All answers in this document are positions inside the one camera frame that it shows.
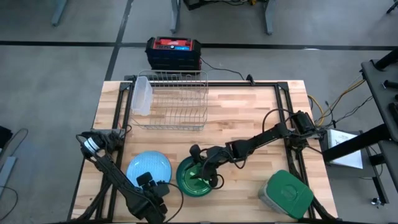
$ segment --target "wooden tabletop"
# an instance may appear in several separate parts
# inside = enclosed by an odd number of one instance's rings
[[[301,80],[284,82],[289,84],[294,111],[305,111],[312,116],[304,82]],[[120,82],[104,82],[93,126],[95,129],[111,128],[119,84]],[[141,152],[160,151],[171,162],[172,183],[176,184],[177,167],[189,156],[189,148],[193,144],[207,148],[224,146],[226,142],[232,140],[251,138],[261,132],[264,115],[274,108],[277,108],[275,90],[271,87],[210,87],[208,119],[202,131],[145,130],[133,126],[132,131],[126,136],[121,170],[126,173],[131,159]],[[272,113],[267,118],[266,129],[279,122],[278,113]],[[320,150],[318,141],[309,140],[309,143]],[[326,210],[337,217],[322,155],[305,149],[303,158],[310,188]],[[213,190],[200,198],[185,196],[183,208],[173,222],[294,221],[287,215],[274,212],[257,197],[260,186],[273,173],[281,169],[288,170],[283,140],[274,141],[257,149],[252,156],[248,157],[244,169],[239,170],[233,164],[225,164],[217,170],[225,178],[224,187]],[[78,217],[85,211],[98,193],[101,179],[102,173],[97,171],[92,163],[85,161],[72,218]],[[108,211],[109,195],[110,191],[105,200],[104,216]],[[166,195],[164,200],[169,210],[167,217],[170,217],[179,208],[181,195],[178,190],[170,187],[170,194]],[[120,193],[116,199],[113,221],[138,221],[127,210],[125,199]]]

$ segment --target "gray floor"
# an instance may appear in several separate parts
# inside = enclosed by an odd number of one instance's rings
[[[134,1],[125,42],[170,35],[169,2],[156,1]],[[50,19],[55,1],[0,0],[0,40],[114,41],[126,2],[70,0],[60,26],[54,28]],[[397,45],[398,11],[384,15],[391,4],[390,0],[279,0],[275,32],[270,37],[262,30],[260,5],[230,7],[218,3],[191,12],[183,5],[177,35],[218,43]],[[66,219],[81,162],[74,135],[92,125],[111,52],[107,47],[0,46],[0,125],[14,131],[29,128],[8,182],[18,191],[19,202],[2,223]],[[325,106],[325,100],[334,100],[359,75],[362,61],[386,53],[203,49],[202,57],[213,66],[250,73],[257,80],[305,80],[308,93]],[[144,49],[122,48],[112,80],[148,68]],[[209,71],[209,76],[211,80],[239,78],[217,71]],[[335,116],[343,116],[368,96],[370,91],[364,84],[339,103]],[[316,109],[313,113],[319,116]],[[371,101],[338,128],[365,131],[381,122]],[[330,179],[339,217],[356,222],[396,222],[398,194],[386,167],[382,180],[390,204],[376,208],[369,203],[376,196],[371,181]],[[13,202],[13,194],[4,192],[0,217]]]

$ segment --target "blue bowl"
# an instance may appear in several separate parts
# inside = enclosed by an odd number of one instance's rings
[[[163,153],[157,151],[146,151],[132,159],[127,168],[127,178],[138,187],[137,177],[146,172],[150,172],[155,182],[169,183],[172,178],[170,161]]]

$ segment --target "black metal frame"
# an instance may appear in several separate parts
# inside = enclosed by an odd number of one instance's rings
[[[122,124],[122,129],[126,129],[127,128],[127,122],[129,119],[129,109],[130,109],[130,105],[131,105],[131,99],[132,99],[132,93],[133,93],[133,89],[134,89],[134,76],[125,76],[124,77],[125,80],[133,80],[133,82],[122,82],[120,83],[119,86],[119,94],[118,94],[118,100],[116,103],[116,108],[115,108],[115,114],[114,114],[114,118],[113,118],[113,124],[112,124],[112,128],[117,128],[118,127],[118,121],[119,121],[119,115],[120,115],[120,110],[121,110],[121,104],[123,101],[123,96],[124,96],[124,92],[126,90],[128,90],[128,96],[127,96],[127,102],[126,102],[126,109],[124,112],[124,118],[123,118],[123,124]],[[276,101],[277,101],[277,106],[278,108],[282,109],[283,108],[283,104],[282,104],[282,97],[280,94],[280,91],[282,90],[285,94],[285,100],[287,103],[287,109],[291,112],[293,112],[293,106],[292,106],[292,101],[290,99],[290,93],[289,93],[289,86],[287,82],[209,82],[208,86],[258,86],[258,87],[272,87],[275,90],[275,97],[276,97]],[[279,111],[279,118],[281,121],[285,121],[285,115],[283,111]],[[294,160],[294,158],[292,157],[292,151],[289,150],[286,147],[286,140],[285,140],[285,151],[286,151],[286,155],[287,155],[287,159],[288,159],[288,164],[291,164],[289,162],[292,162]],[[118,152],[117,158],[116,158],[116,166],[118,168],[121,167],[121,161],[123,158],[123,151],[124,151],[124,147],[122,147],[120,149],[120,151]],[[298,159],[298,165],[300,168],[300,175],[302,177],[302,180],[304,181],[304,183],[306,185],[308,185],[308,177],[307,177],[307,172],[305,170],[305,164],[304,164],[304,159],[302,156],[302,153],[298,153],[296,158]],[[69,215],[68,215],[68,221],[70,223],[112,223],[113,222],[113,213],[114,213],[114,206],[116,203],[116,189],[113,187],[112,188],[112,192],[111,192],[111,198],[110,198],[110,202],[109,202],[109,208],[108,208],[108,214],[106,218],[102,218],[103,217],[103,199],[104,197],[102,197],[102,199],[100,200],[100,203],[97,206],[97,210],[96,210],[96,214],[95,214],[95,219],[94,220],[71,220],[71,216],[72,216],[72,211],[73,211],[73,207],[75,205],[75,199],[76,199],[76,195],[77,195],[77,190],[78,190],[78,186],[80,183],[80,177],[81,177],[81,173],[83,171],[83,165],[84,165],[84,160],[82,161],[82,165],[81,165],[81,169],[80,169],[80,174],[79,174],[79,178],[78,178],[78,182],[76,183],[76,188],[75,188],[75,193],[72,199],[72,204],[70,207],[70,211],[69,211]],[[103,178],[102,183],[101,183],[101,189],[100,191],[103,191],[104,186],[107,184],[107,180],[105,178]],[[313,207],[311,206],[308,209],[308,214],[310,218],[315,218],[315,212]]]

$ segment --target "metal wire rack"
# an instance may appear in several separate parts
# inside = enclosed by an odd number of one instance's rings
[[[132,111],[132,124],[144,129],[203,129],[207,121],[208,75],[203,71],[144,70],[153,89],[150,115]]]

